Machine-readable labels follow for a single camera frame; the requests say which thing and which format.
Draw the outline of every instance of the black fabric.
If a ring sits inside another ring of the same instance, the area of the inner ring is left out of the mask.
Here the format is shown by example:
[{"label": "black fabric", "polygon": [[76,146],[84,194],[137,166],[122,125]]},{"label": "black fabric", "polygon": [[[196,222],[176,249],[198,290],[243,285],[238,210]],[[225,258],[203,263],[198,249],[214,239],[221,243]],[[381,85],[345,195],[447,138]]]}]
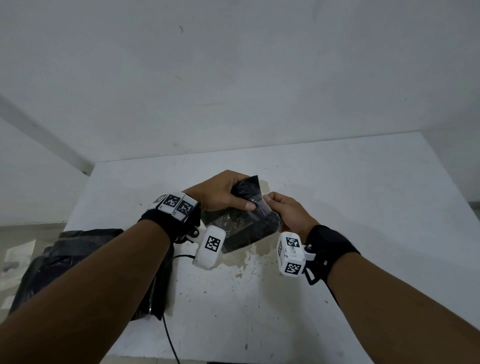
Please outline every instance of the black fabric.
[{"label": "black fabric", "polygon": [[[9,310],[9,315],[44,287],[53,282],[95,250],[123,233],[122,229],[64,231],[52,247],[35,258],[25,272]],[[168,281],[172,272],[173,246],[167,252],[148,291],[135,311],[132,320],[147,314],[162,317],[166,304]]]},{"label": "black fabric", "polygon": [[180,222],[170,214],[157,209],[147,210],[139,221],[150,220],[160,225],[172,243],[179,242],[183,236],[200,226],[200,205],[197,205],[185,222]]},{"label": "black fabric", "polygon": [[225,208],[220,211],[203,211],[205,226],[215,225],[227,233],[222,253],[229,253],[277,232],[282,222],[262,198],[258,176],[241,180],[230,191],[232,195],[255,204],[254,211]]},{"label": "black fabric", "polygon": [[320,279],[326,283],[333,264],[344,254],[360,254],[345,236],[324,225],[317,225],[310,230],[306,245],[307,252],[316,254],[315,259],[305,265],[314,275],[314,279],[310,279],[308,273],[305,273],[310,284],[315,284]]}]

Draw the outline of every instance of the black plastic package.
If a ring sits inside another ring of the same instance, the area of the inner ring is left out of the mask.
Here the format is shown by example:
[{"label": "black plastic package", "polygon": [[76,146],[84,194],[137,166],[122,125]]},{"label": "black plastic package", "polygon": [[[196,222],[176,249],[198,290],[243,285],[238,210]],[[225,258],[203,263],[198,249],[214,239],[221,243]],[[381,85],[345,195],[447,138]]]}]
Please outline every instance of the black plastic package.
[{"label": "black plastic package", "polygon": [[[60,233],[55,244],[45,248],[43,254],[30,263],[22,277],[9,315],[71,267],[121,233],[123,233],[122,229],[95,229]],[[132,320],[144,317],[147,314],[155,315],[159,320],[161,319],[165,309],[168,281],[172,271],[172,257],[173,246],[171,245]]]},{"label": "black plastic package", "polygon": [[225,208],[220,211],[203,211],[202,222],[205,226],[215,225],[227,232],[222,253],[229,253],[280,230],[282,221],[278,214],[263,200],[258,176],[241,180],[231,189],[232,195],[255,204],[254,211],[242,211]]}]

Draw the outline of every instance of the black cord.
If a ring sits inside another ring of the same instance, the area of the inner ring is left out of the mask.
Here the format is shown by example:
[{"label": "black cord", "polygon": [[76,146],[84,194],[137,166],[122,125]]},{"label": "black cord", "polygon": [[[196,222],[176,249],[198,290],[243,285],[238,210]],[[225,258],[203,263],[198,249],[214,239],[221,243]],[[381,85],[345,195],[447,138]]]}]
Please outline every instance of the black cord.
[{"label": "black cord", "polygon": [[[192,258],[192,259],[195,259],[195,256],[194,255],[190,255],[190,254],[179,254],[179,255],[176,255],[174,257],[172,257],[166,264],[165,264],[165,267],[168,266],[172,260],[174,260],[175,258],[180,258],[181,256],[186,256],[188,258]],[[173,348],[173,344],[172,344],[172,340],[170,339],[170,335],[168,334],[168,329],[167,329],[167,323],[165,322],[165,315],[162,314],[162,320],[163,320],[163,326],[165,326],[165,332],[167,334],[167,339],[168,339],[168,342],[170,343],[170,347],[172,348],[172,351],[173,351],[173,355],[175,356],[175,359],[177,360],[177,363],[180,364],[180,360],[179,360],[179,357],[177,356],[177,353],[175,352],[175,349]]]}]

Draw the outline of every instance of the tabletop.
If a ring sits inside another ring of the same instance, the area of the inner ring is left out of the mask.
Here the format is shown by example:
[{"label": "tabletop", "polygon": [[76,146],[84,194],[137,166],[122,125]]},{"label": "tabletop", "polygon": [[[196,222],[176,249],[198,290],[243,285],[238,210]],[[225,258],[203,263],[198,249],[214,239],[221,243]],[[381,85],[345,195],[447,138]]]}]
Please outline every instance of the tabletop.
[{"label": "tabletop", "polygon": [[[480,223],[420,133],[100,162],[66,230],[126,229],[161,194],[225,169],[294,197],[364,257],[480,328]],[[176,259],[165,317],[179,357],[371,363],[323,282],[280,275],[276,240],[221,255],[210,271]],[[109,354],[173,358],[155,317],[129,323]]]}]

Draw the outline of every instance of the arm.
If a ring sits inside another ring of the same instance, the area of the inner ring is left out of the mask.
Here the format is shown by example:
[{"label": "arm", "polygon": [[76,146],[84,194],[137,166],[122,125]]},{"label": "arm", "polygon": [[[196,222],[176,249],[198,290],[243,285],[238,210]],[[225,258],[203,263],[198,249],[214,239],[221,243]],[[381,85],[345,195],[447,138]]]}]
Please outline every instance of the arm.
[{"label": "arm", "polygon": [[[225,171],[186,190],[203,209],[255,209],[230,194],[246,175]],[[99,363],[147,291],[170,239],[142,220],[45,287],[0,325],[0,363]]]},{"label": "arm", "polygon": [[[284,229],[305,242],[318,222],[290,197],[264,197]],[[480,331],[361,255],[340,257],[326,283],[375,363],[478,362]]]}]

